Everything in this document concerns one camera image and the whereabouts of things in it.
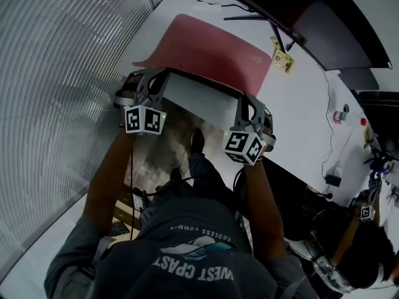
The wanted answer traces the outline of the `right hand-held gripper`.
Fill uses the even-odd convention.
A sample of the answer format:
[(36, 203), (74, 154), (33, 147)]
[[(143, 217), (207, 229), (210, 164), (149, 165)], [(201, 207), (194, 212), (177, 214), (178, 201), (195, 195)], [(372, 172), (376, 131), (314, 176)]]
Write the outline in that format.
[[(249, 106), (254, 110), (250, 121)], [(253, 166), (276, 143), (276, 137), (265, 133), (265, 128), (272, 132), (270, 111), (256, 97), (244, 93), (238, 98), (234, 126), (224, 132), (223, 152), (236, 163)]]

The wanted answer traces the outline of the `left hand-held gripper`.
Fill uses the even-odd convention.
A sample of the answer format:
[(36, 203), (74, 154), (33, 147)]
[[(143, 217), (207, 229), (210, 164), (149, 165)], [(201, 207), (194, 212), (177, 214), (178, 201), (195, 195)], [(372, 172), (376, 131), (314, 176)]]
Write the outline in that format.
[(168, 85), (170, 71), (162, 68), (146, 68), (130, 73), (140, 75), (135, 98), (122, 97), (122, 88), (115, 93), (113, 105), (124, 115), (123, 127), (127, 134), (160, 135), (167, 114), (162, 111), (161, 101)]

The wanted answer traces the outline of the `pink desk mat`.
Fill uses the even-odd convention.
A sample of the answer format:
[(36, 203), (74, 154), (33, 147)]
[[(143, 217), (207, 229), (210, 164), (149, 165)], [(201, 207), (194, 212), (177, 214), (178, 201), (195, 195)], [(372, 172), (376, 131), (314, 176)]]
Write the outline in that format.
[(132, 64), (176, 69), (256, 97), (272, 59), (261, 49), (223, 29), (179, 14), (153, 53)]

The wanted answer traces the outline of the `person's left forearm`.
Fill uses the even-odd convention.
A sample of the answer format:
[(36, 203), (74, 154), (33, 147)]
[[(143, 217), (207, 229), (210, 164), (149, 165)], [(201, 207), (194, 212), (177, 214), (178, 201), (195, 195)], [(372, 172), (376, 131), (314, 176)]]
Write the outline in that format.
[(83, 215), (108, 234), (113, 212), (124, 184), (125, 173), (135, 137), (120, 130), (92, 178)]

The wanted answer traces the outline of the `person's right forearm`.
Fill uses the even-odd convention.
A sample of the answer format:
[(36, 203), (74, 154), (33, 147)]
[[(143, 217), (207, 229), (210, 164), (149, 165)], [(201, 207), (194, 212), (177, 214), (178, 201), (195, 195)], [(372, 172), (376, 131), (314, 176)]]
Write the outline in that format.
[(274, 200), (262, 161), (245, 165), (248, 218), (254, 256), (263, 265), (287, 255), (282, 217)]

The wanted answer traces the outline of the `person's left hand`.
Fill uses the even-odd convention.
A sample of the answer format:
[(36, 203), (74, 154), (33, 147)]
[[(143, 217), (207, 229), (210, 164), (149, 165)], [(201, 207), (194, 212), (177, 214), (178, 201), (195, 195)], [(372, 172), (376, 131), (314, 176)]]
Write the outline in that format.
[(140, 75), (129, 75), (122, 87), (122, 97), (134, 99), (140, 80)]

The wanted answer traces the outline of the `yellow sticker card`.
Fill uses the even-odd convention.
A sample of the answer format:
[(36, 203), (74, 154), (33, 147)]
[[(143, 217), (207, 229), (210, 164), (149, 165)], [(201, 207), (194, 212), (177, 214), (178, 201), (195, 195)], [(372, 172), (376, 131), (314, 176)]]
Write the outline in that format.
[(272, 58), (272, 63), (282, 72), (290, 74), (295, 66), (295, 60), (285, 54), (282, 50), (276, 49)]

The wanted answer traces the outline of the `person's black shoe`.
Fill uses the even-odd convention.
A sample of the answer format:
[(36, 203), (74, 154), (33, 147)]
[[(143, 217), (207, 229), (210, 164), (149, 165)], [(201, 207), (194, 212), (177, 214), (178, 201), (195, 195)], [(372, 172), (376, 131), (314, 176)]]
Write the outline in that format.
[(200, 128), (195, 128), (190, 140), (190, 155), (203, 152), (204, 148), (204, 135)]

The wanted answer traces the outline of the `person's dark trouser leg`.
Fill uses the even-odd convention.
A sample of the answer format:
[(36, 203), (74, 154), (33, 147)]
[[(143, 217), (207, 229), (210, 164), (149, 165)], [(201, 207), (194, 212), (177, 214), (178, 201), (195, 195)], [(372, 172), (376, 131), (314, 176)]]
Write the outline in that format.
[(193, 153), (188, 159), (193, 185), (186, 181), (174, 182), (172, 188), (178, 197), (202, 197), (214, 199), (234, 209), (237, 197), (224, 183), (221, 175), (203, 153)]

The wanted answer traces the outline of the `black monitor stand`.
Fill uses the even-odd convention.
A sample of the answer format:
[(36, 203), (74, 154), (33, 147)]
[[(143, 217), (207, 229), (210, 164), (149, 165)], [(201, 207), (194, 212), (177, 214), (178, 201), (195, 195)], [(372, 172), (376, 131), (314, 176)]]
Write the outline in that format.
[(276, 38), (276, 42), (274, 43), (275, 48), (280, 49), (283, 53), (286, 52), (284, 44), (282, 43), (281, 35), (278, 31), (276, 24), (268, 17), (259, 16), (259, 15), (234, 16), (234, 17), (224, 17), (223, 20), (224, 21), (267, 21), (274, 33), (274, 37)]

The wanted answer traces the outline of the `white window blinds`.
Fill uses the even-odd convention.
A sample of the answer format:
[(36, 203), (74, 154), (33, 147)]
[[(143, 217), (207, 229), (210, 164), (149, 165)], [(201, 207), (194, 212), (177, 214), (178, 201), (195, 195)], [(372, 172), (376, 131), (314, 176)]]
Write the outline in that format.
[(85, 187), (148, 0), (0, 0), (0, 268)]

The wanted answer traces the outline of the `black monitor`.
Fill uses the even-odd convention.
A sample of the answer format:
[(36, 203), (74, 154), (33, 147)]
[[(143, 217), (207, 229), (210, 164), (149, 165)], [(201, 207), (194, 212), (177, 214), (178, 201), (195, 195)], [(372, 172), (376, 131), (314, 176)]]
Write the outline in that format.
[(324, 70), (388, 69), (391, 61), (353, 0), (237, 0), (270, 20)]

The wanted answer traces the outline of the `black power bank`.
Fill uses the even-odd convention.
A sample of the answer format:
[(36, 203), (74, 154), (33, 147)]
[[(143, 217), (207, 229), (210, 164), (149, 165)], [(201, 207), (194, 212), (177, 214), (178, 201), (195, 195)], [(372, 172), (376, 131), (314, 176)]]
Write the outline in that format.
[(141, 196), (132, 194), (134, 209), (138, 212), (142, 212), (146, 208), (145, 200)]

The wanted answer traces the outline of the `large dark monitor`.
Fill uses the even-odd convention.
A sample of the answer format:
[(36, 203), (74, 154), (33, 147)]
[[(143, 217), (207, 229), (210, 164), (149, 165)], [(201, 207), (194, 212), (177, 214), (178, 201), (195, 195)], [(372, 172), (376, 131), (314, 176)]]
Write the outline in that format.
[(399, 144), (399, 92), (360, 92), (357, 101), (379, 140)]

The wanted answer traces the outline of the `grey printed t-shirt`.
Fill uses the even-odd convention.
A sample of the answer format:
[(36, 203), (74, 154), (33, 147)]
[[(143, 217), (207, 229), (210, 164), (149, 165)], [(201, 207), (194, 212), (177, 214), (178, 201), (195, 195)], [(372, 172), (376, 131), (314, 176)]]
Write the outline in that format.
[(104, 233), (82, 216), (50, 263), (48, 299), (319, 299), (291, 255), (262, 264), (221, 203), (176, 198), (131, 241), (96, 251)]

